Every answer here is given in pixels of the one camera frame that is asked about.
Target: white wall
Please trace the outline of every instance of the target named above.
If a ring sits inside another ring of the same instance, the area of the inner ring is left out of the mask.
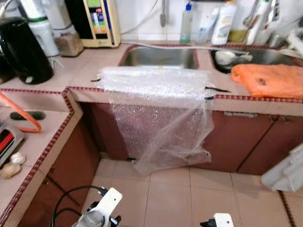
[[[122,35],[123,40],[179,40],[181,31],[182,12],[185,10],[187,0],[166,0],[167,1],[167,25],[160,26],[161,3],[159,0],[155,10],[148,20],[137,29]],[[121,31],[126,31],[135,26],[146,16],[156,0],[116,0]],[[237,12],[234,18],[232,29],[244,29],[243,19],[249,14],[254,0],[235,0]],[[280,19],[288,21],[303,15],[303,0],[279,0]],[[192,38],[194,39],[200,25],[210,16],[213,9],[224,3],[194,3]]]

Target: bubble wrap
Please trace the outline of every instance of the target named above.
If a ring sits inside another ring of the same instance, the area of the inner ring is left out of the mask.
[[[135,169],[150,172],[211,161],[202,148],[214,128],[207,110],[215,95],[209,73],[200,70],[108,67],[101,89],[115,115]]]

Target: dish soap bottle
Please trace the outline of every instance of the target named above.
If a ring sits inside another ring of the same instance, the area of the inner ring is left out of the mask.
[[[220,8],[219,17],[211,39],[214,45],[223,45],[227,43],[232,19],[236,10],[237,7],[233,4],[233,0],[228,0],[227,3]]]
[[[186,5],[186,9],[182,15],[182,26],[180,43],[187,44],[190,41],[191,22],[193,21],[193,14],[191,12],[190,2]]]

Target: orange handle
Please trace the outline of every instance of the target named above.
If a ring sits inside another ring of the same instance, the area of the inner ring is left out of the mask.
[[[18,112],[21,116],[23,116],[25,119],[27,119],[29,122],[31,122],[36,128],[30,129],[30,128],[23,128],[23,127],[16,127],[20,131],[24,132],[40,132],[41,131],[41,125],[27,112],[25,112],[23,109],[21,109],[19,106],[17,106],[13,101],[11,101],[9,98],[7,98],[4,94],[0,92],[0,98],[8,104],[13,110]]]

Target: black cable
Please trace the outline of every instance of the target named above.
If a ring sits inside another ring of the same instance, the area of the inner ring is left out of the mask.
[[[54,209],[54,211],[53,211],[51,227],[55,227],[56,213],[57,213],[58,207],[59,207],[61,201],[63,200],[63,198],[64,198],[65,196],[67,196],[67,195],[68,195],[69,193],[71,193],[71,192],[74,192],[74,191],[77,191],[77,190],[80,190],[80,189],[87,189],[87,188],[94,188],[94,189],[99,190],[100,192],[102,191],[102,188],[100,188],[100,187],[93,186],[93,185],[85,185],[85,186],[81,186],[81,187],[77,187],[77,188],[71,189],[71,190],[67,191],[66,193],[64,193],[63,196],[61,196],[61,198],[60,198],[59,201],[57,202],[57,205],[55,206],[55,209]]]
[[[64,208],[61,211],[59,211],[58,213],[56,213],[55,218],[57,218],[60,214],[62,214],[63,212],[66,212],[66,211],[77,214],[79,217],[82,215],[80,212],[78,212],[72,208]]]

